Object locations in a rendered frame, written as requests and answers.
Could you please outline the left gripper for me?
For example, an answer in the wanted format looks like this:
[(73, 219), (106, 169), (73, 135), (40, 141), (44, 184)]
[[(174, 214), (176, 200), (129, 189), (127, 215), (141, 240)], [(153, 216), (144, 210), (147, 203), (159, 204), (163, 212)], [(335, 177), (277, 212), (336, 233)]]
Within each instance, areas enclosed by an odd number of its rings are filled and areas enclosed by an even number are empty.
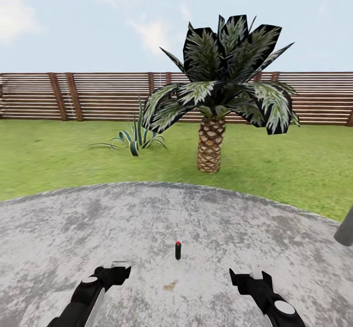
[(123, 285), (126, 279), (129, 278), (131, 267), (127, 269), (125, 267), (116, 267), (114, 269), (104, 269), (104, 267), (98, 267), (95, 269), (94, 274), (107, 274), (110, 279), (110, 285)]

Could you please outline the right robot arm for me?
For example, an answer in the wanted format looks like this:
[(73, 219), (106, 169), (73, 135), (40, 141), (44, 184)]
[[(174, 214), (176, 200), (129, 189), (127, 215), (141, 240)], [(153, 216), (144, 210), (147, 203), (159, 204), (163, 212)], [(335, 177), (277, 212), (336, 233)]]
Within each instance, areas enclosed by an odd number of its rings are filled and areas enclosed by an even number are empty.
[(229, 273), (233, 286), (243, 296), (251, 296), (264, 315), (266, 327), (305, 327), (305, 323), (296, 309), (281, 295), (273, 292), (271, 275), (263, 271), (276, 271), (275, 262), (249, 262), (250, 274)]

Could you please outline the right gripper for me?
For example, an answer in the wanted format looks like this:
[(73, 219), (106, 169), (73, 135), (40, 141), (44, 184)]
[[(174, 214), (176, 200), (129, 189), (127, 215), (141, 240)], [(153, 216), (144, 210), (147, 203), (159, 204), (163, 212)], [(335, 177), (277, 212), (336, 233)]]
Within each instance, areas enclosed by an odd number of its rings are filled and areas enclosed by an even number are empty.
[(251, 296), (255, 301), (257, 293), (260, 289), (269, 288), (273, 292), (272, 277), (267, 273), (262, 272), (262, 279), (254, 279), (250, 276), (250, 274), (235, 274), (231, 268), (229, 268), (229, 273), (232, 285), (238, 287), (238, 292), (240, 295)]

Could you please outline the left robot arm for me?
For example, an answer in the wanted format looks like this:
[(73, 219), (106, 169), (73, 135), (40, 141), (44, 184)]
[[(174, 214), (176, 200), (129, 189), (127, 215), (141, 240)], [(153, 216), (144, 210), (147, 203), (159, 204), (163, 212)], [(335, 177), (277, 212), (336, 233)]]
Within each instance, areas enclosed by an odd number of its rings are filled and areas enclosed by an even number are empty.
[(75, 289), (60, 317), (55, 317), (48, 327), (92, 327), (102, 305), (104, 295), (112, 285), (123, 285), (129, 278), (131, 267), (116, 267), (114, 263), (128, 263), (129, 254), (109, 253), (103, 267), (86, 277)]

